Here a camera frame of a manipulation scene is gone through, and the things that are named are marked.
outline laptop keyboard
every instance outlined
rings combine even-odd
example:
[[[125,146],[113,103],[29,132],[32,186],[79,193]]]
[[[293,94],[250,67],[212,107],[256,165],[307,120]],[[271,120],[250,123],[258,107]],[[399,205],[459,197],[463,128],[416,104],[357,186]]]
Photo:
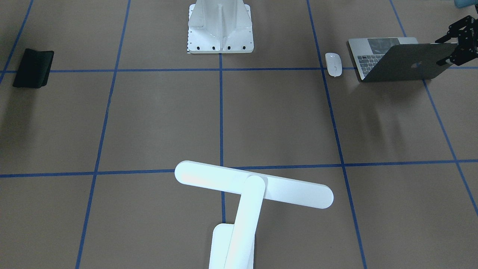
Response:
[[[362,55],[362,56],[357,56],[358,63],[360,64],[360,69],[362,69],[362,72],[364,76],[366,76],[372,68],[382,59],[384,54],[375,54],[375,55]]]

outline laptop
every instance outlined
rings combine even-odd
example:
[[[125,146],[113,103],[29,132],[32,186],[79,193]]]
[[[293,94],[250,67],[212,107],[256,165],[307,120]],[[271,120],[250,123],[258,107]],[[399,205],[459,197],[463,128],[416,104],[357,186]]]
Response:
[[[452,65],[436,62],[456,48],[456,43],[418,44],[414,37],[354,38],[348,43],[364,82],[435,78]]]

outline white mouse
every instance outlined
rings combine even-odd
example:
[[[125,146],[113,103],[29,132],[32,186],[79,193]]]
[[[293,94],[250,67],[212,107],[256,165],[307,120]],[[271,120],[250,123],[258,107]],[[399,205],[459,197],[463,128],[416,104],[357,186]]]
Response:
[[[329,75],[333,77],[342,75],[342,61],[337,53],[326,53],[326,65]]]

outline gray laptop lid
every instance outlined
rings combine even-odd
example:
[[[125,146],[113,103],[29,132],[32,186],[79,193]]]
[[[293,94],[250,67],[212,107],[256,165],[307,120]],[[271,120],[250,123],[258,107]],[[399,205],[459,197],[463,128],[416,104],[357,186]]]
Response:
[[[388,50],[364,82],[432,79],[451,64],[436,64],[454,51],[456,43],[402,44]]]

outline floor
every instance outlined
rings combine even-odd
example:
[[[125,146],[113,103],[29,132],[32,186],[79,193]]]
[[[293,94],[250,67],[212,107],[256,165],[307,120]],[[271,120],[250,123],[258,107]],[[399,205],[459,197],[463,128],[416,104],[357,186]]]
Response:
[[[264,201],[258,269],[478,268],[478,60],[361,83],[346,45],[433,42],[474,8],[247,0],[254,52],[192,55],[193,3],[0,1],[0,268],[207,268],[239,196],[177,182],[186,159],[334,192]],[[25,48],[55,52],[46,87],[11,86]]]

